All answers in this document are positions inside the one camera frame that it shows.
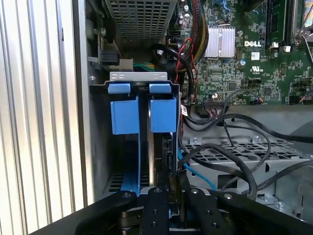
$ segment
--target blue cable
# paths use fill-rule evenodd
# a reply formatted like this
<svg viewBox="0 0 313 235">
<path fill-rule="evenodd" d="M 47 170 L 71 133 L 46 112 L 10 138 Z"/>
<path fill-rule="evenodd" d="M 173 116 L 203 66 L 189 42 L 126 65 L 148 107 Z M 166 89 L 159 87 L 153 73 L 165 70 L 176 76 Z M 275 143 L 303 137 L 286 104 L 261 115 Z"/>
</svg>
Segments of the blue cable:
<svg viewBox="0 0 313 235">
<path fill-rule="evenodd" d="M 226 5 L 226 0 L 223 0 L 223 7 L 224 7 L 225 10 L 230 12 L 230 9 Z"/>
<path fill-rule="evenodd" d="M 182 154 L 181 154 L 181 151 L 180 151 L 180 150 L 178 150 L 177 156 L 178 156 L 178 159 L 179 159 L 179 160 L 182 159 Z M 216 187 L 214 186 L 214 184 L 213 184 L 211 181 L 209 181 L 207 178 L 205 178 L 205 177 L 204 177 L 203 175 L 201 175 L 200 173 L 198 173 L 198 172 L 196 172 L 195 170 L 193 170 L 190 166 L 188 166 L 187 163 L 184 164 L 184 167 L 185 167 L 187 170 L 189 170 L 191 173 L 194 173 L 195 175 L 197 175 L 197 176 L 200 177 L 201 179 L 205 180 L 205 181 L 211 186 L 211 188 L 212 188 L 214 191 L 216 191 Z"/>
</svg>

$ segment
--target chip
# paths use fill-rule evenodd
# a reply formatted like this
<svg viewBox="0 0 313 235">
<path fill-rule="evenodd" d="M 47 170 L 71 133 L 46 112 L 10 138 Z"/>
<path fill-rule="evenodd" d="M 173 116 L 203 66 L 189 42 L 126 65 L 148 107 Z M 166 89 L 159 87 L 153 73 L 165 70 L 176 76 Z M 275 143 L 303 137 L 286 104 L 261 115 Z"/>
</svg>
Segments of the chip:
<svg viewBox="0 0 313 235">
<path fill-rule="evenodd" d="M 264 95 L 270 95 L 272 92 L 271 87 L 264 87 Z"/>
<path fill-rule="evenodd" d="M 228 90 L 229 90 L 229 91 L 234 91 L 234 90 L 236 90 L 236 82 L 229 82 L 229 83 L 228 83 Z"/>
</svg>

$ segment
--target black cable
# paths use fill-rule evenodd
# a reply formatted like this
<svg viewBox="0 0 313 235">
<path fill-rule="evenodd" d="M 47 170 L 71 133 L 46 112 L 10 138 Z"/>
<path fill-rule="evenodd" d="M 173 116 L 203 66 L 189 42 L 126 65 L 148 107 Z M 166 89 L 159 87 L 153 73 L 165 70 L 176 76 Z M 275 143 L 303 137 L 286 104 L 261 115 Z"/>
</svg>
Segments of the black cable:
<svg viewBox="0 0 313 235">
<path fill-rule="evenodd" d="M 202 161 L 196 157 L 194 157 L 192 160 L 194 160 L 196 163 L 198 163 L 199 165 L 202 165 L 204 167 L 207 167 L 207 168 L 210 168 L 210 169 L 213 169 L 213 170 L 218 170 L 218 171 L 222 171 L 222 172 L 225 172 L 225 173 L 228 173 L 228 174 L 231 174 L 231 175 L 234 175 L 234 176 L 237 176 L 243 180 L 246 181 L 246 176 L 245 174 L 240 171 L 240 170 L 237 170 L 233 167 L 229 167 L 229 166 L 225 166 L 225 165 L 219 165 L 219 164 L 212 164 L 212 163 L 209 163 L 209 162 L 205 162 L 205 161 Z"/>
<path fill-rule="evenodd" d="M 181 149 L 185 152 L 185 153 L 189 153 L 190 151 L 186 148 L 186 146 L 182 143 L 182 139 L 181 139 L 181 134 L 179 133 L 179 136 L 178 136 L 178 140 L 179 140 L 179 145 L 181 147 Z M 242 173 L 242 171 L 239 171 L 235 168 L 232 168 L 232 167 L 229 167 L 229 166 L 225 166 L 225 165 L 219 165 L 219 164 L 212 164 L 212 163 L 209 163 L 209 162 L 205 162 L 205 161 L 202 161 L 200 159 L 197 159 L 197 158 L 193 158 L 193 160 L 204 166 L 204 167 L 207 167 L 207 168 L 210 168 L 210 169 L 213 169 L 213 170 L 218 170 L 218 171 L 222 171 L 222 172 L 225 172 L 225 173 L 228 173 L 228 174 L 231 174 L 231 175 L 234 175 L 234 176 L 237 176 L 241 179 L 245 179 L 245 175 Z"/>
<path fill-rule="evenodd" d="M 248 92 L 248 93 L 254 95 L 255 97 L 257 97 L 258 99 L 260 98 L 256 93 L 254 93 L 253 91 L 250 91 L 250 90 L 248 90 L 248 89 L 240 89 L 240 90 L 237 90 L 237 91 L 231 93 L 231 94 L 225 99 L 225 101 L 224 101 L 224 103 L 223 103 L 223 110 L 222 110 L 222 113 L 221 113 L 222 115 L 225 114 L 227 104 L 230 102 L 231 98 L 232 98 L 233 96 L 235 96 L 236 94 L 241 93 L 241 92 Z"/>
<path fill-rule="evenodd" d="M 248 198 L 255 200 L 256 199 L 256 193 L 257 193 L 257 186 L 255 183 L 255 180 L 253 178 L 253 175 L 250 171 L 250 169 L 246 166 L 246 164 L 235 154 L 231 153 L 224 147 L 221 147 L 214 143 L 206 143 L 203 144 L 195 149 L 192 149 L 187 155 L 185 155 L 179 162 L 178 162 L 178 169 L 180 169 L 184 163 L 186 163 L 189 159 L 194 157 L 194 155 L 198 154 L 200 151 L 204 149 L 212 148 L 220 153 L 222 153 L 224 156 L 232 160 L 242 171 L 244 174 L 243 180 L 245 180 L 249 184 L 249 194 Z"/>
<path fill-rule="evenodd" d="M 273 177 L 265 180 L 264 182 L 260 183 L 258 185 L 258 191 L 263 190 L 265 188 L 267 188 L 268 186 L 272 185 L 273 183 L 275 183 L 277 180 L 279 180 L 280 178 L 288 175 L 289 173 L 293 172 L 294 170 L 298 170 L 301 169 L 305 166 L 313 166 L 313 161 L 312 160 L 308 160 L 305 162 L 300 162 L 294 165 L 291 165 L 285 169 L 283 169 L 282 171 L 278 172 L 276 175 L 274 175 Z"/>
<path fill-rule="evenodd" d="M 152 49 L 152 55 L 157 58 L 156 55 L 156 50 L 162 50 L 165 51 L 167 53 L 169 53 L 170 55 L 174 56 L 175 58 L 178 59 L 178 52 L 175 51 L 174 49 L 163 45 L 163 44 L 153 44 L 151 46 Z M 191 97 L 192 93 L 193 93 L 193 88 L 194 88 L 194 75 L 192 73 L 192 69 L 190 67 L 189 62 L 184 58 L 183 55 L 179 56 L 179 61 L 184 65 L 184 67 L 186 68 L 186 72 L 188 75 L 188 96 Z"/>
<path fill-rule="evenodd" d="M 189 126 L 187 125 L 187 126 L 190 129 L 192 129 L 193 131 L 204 132 L 204 131 L 211 129 L 213 126 L 217 125 L 218 123 L 223 123 L 223 121 L 225 119 L 229 119 L 229 118 L 237 118 L 237 119 L 248 121 L 248 122 L 252 123 L 253 125 L 262 129 L 263 131 L 265 131 L 265 132 L 269 133 L 270 135 L 272 135 L 276 138 L 279 138 L 279 139 L 283 139 L 283 140 L 287 140 L 287 141 L 303 142 L 303 143 L 313 143 L 312 137 L 283 135 L 283 134 L 280 134 L 280 133 L 273 131 L 272 129 L 268 128 L 267 126 L 263 125 L 262 123 L 258 122 L 257 120 L 255 120 L 249 116 L 243 115 L 243 114 L 224 114 L 222 116 L 219 116 L 217 119 L 213 120 L 212 122 L 210 122 L 206 127 L 202 128 L 202 129 L 194 129 L 190 125 Z"/>
<path fill-rule="evenodd" d="M 237 128 L 237 129 L 245 129 L 245 130 L 249 130 L 249 131 L 254 131 L 254 132 L 262 135 L 266 139 L 266 141 L 268 143 L 268 149 L 266 150 L 265 154 L 261 157 L 261 160 L 258 162 L 258 164 L 255 165 L 251 169 L 251 172 L 255 172 L 266 161 L 266 159 L 269 156 L 270 149 L 271 149 L 271 144 L 270 144 L 269 138 L 262 131 L 259 131 L 258 129 L 255 129 L 255 128 L 244 127 L 244 126 L 235 126 L 235 125 L 226 125 L 225 122 L 224 122 L 224 126 L 228 127 L 228 128 Z M 231 185 L 232 183 L 236 182 L 238 179 L 239 179 L 238 177 L 232 178 L 231 180 L 226 182 L 226 184 L 222 187 L 221 190 L 224 191 L 228 185 Z"/>
<path fill-rule="evenodd" d="M 229 142 L 230 142 L 231 146 L 234 147 L 235 145 L 234 145 L 233 140 L 232 140 L 231 137 L 230 137 L 229 131 L 227 130 L 226 122 L 224 122 L 223 127 L 224 127 L 224 129 L 225 129 L 225 132 L 226 132 L 226 134 L 227 134 L 227 137 L 228 137 L 228 139 L 229 139 Z"/>
<path fill-rule="evenodd" d="M 201 119 L 193 119 L 190 115 L 190 110 L 191 108 L 187 109 L 188 112 L 188 116 L 184 116 L 185 119 L 187 119 L 188 121 L 190 121 L 191 123 L 195 124 L 195 125 L 206 125 L 207 123 L 209 123 L 212 118 L 201 118 Z"/>
</svg>

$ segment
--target blue plastic tab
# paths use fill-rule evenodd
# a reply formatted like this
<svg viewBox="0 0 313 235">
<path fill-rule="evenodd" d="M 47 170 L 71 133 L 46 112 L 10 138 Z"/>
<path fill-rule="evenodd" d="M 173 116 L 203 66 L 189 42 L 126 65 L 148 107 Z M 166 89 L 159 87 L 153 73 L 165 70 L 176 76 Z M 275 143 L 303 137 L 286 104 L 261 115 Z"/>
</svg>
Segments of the blue plastic tab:
<svg viewBox="0 0 313 235">
<path fill-rule="evenodd" d="M 172 88 L 168 83 L 150 83 L 149 91 L 152 94 L 170 94 L 172 92 Z"/>
<path fill-rule="evenodd" d="M 151 100 L 151 131 L 153 133 L 176 132 L 176 99 Z"/>
<path fill-rule="evenodd" d="M 136 100 L 112 101 L 111 117 L 114 135 L 138 134 L 138 97 L 136 97 Z"/>
<path fill-rule="evenodd" d="M 111 83 L 108 87 L 109 94 L 128 94 L 130 92 L 130 83 Z"/>
</svg>

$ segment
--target black connector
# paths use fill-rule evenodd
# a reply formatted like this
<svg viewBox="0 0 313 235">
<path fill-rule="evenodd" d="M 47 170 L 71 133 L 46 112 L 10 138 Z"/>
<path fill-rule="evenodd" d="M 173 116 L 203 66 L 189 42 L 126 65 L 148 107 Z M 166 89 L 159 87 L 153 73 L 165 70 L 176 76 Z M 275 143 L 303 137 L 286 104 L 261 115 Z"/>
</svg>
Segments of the black connector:
<svg viewBox="0 0 313 235">
<path fill-rule="evenodd" d="M 116 50 L 102 50 L 101 63 L 106 65 L 119 65 L 119 55 Z"/>
</svg>

